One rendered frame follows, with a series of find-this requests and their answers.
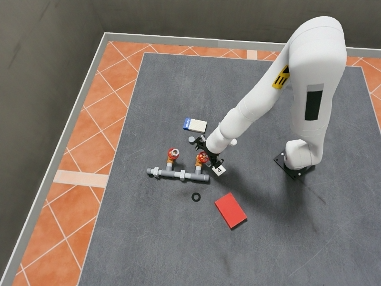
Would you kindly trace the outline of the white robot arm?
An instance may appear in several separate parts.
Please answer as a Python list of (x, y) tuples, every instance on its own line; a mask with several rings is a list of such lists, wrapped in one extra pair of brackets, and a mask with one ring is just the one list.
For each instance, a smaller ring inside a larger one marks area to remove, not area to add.
[(288, 141), (284, 163), (300, 170), (321, 162), (332, 98), (347, 61), (344, 33), (332, 17), (302, 24), (255, 87), (231, 109), (207, 138), (212, 153), (221, 153), (267, 113), (291, 81), (294, 102), (290, 128), (299, 140)]

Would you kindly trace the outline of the red flat rectangular pad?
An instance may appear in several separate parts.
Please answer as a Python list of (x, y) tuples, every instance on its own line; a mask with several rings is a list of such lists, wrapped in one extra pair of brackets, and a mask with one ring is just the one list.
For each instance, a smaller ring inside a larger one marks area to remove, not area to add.
[(231, 193), (217, 200), (214, 204), (218, 208), (229, 228), (232, 228), (247, 218)]

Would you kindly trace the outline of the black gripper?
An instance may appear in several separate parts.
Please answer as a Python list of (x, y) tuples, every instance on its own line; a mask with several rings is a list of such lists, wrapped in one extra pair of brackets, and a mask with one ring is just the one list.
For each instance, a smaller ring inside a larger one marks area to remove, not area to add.
[(195, 143), (197, 143), (196, 150), (203, 149), (204, 152), (208, 155), (209, 161), (211, 162), (208, 167), (212, 168), (214, 166), (214, 168), (217, 169), (221, 166), (224, 160), (219, 158), (220, 153), (212, 153), (208, 150), (206, 146), (206, 140), (204, 137), (205, 135), (203, 134), (195, 140)]

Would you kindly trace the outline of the white tag on silver chain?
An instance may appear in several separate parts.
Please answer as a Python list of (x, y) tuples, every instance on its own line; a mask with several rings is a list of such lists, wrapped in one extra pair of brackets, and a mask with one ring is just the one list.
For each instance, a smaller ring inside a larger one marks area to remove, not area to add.
[(218, 167), (217, 169), (212, 168), (212, 170), (213, 170), (218, 176), (221, 175), (224, 171), (226, 171), (226, 170), (222, 167), (222, 165), (221, 165), (220, 167)]

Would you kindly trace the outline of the grey pipe tee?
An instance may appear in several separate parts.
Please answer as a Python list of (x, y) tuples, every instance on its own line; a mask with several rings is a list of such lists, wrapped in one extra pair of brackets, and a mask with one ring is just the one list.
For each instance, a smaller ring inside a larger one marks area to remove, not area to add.
[[(201, 152), (200, 154), (202, 153), (205, 153), (205, 155), (197, 155), (196, 159), (196, 170), (195, 170), (195, 173), (185, 173), (185, 170), (181, 170), (181, 172), (176, 172), (176, 171), (172, 171), (172, 165), (173, 165), (173, 160), (178, 158), (179, 154), (177, 157), (174, 157), (172, 156), (171, 152), (174, 148), (171, 148), (168, 152), (168, 160), (167, 160), (167, 166), (166, 166), (166, 169), (165, 170), (160, 170), (158, 167), (155, 167), (154, 169), (152, 168), (148, 168), (147, 169), (147, 174), (151, 175), (153, 174), (154, 177), (159, 177), (159, 175), (161, 176), (165, 176), (165, 177), (179, 177), (180, 180), (184, 181), (185, 178), (188, 178), (188, 179), (191, 179), (191, 180), (197, 180), (197, 181), (205, 181), (205, 182), (208, 182), (209, 180), (209, 175), (204, 175), (204, 174), (201, 174), (201, 168), (202, 168), (202, 163), (205, 163), (209, 160), (209, 158), (206, 157), (206, 153), (205, 152)], [(206, 161), (204, 161), (204, 159), (207, 159)]]

